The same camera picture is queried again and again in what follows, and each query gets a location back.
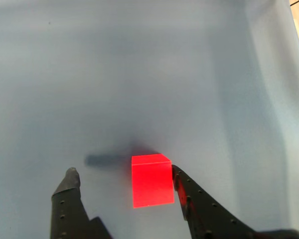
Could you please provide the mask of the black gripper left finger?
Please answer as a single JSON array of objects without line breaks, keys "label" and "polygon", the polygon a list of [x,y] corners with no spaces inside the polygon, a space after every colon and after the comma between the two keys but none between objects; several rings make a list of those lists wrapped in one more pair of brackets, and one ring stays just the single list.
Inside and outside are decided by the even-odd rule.
[{"label": "black gripper left finger", "polygon": [[89,219],[81,201],[80,176],[69,168],[51,197],[51,239],[111,239],[100,217]]}]

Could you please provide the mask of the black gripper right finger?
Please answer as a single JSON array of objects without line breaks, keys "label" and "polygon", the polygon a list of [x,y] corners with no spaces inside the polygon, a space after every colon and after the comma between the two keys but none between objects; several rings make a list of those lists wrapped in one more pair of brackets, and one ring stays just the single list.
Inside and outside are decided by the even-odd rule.
[{"label": "black gripper right finger", "polygon": [[299,239],[297,230],[255,231],[176,165],[172,165],[172,180],[193,239]]}]

